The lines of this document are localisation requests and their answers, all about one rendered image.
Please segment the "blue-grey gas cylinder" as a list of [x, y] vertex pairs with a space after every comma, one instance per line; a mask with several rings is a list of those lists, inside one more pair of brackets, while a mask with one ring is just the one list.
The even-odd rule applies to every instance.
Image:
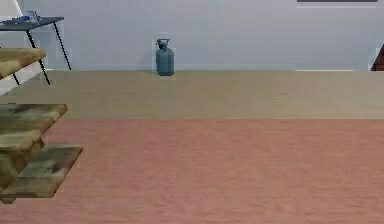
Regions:
[[160, 76], [172, 76], [174, 74], [174, 52], [168, 47], [169, 39], [158, 39], [156, 44], [156, 66]]

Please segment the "brown wooden shelf unit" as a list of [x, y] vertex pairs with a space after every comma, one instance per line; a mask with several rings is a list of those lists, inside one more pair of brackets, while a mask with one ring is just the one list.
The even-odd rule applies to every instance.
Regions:
[[65, 104], [0, 103], [0, 202], [55, 195], [83, 151], [43, 141], [66, 112]]

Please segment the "black-legged dark table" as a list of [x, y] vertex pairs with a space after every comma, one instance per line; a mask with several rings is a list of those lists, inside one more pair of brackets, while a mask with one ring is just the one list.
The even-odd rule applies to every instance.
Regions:
[[55, 28], [55, 32], [61, 49], [66, 60], [67, 66], [71, 69], [62, 38], [58, 31], [57, 22], [63, 21], [63, 17], [51, 17], [44, 16], [40, 17], [36, 21], [25, 20], [21, 17], [14, 18], [11, 20], [1, 21], [0, 22], [0, 32], [25, 32], [28, 36], [28, 39], [31, 44], [31, 48], [3, 48], [0, 47], [0, 80], [12, 75], [17, 84], [19, 81], [15, 73], [35, 62], [38, 62], [40, 68], [44, 74], [47, 83], [50, 83], [50, 80], [46, 74], [46, 69], [43, 63], [43, 58], [46, 56], [46, 53], [43, 49], [37, 48], [33, 40], [31, 31], [36, 28], [47, 26], [52, 24]]

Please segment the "dark brown wooden furniture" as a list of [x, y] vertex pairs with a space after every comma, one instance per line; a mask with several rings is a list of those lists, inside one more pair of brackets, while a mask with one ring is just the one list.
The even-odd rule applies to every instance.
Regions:
[[379, 53], [371, 66], [371, 71], [384, 71], [384, 44], [380, 48]]

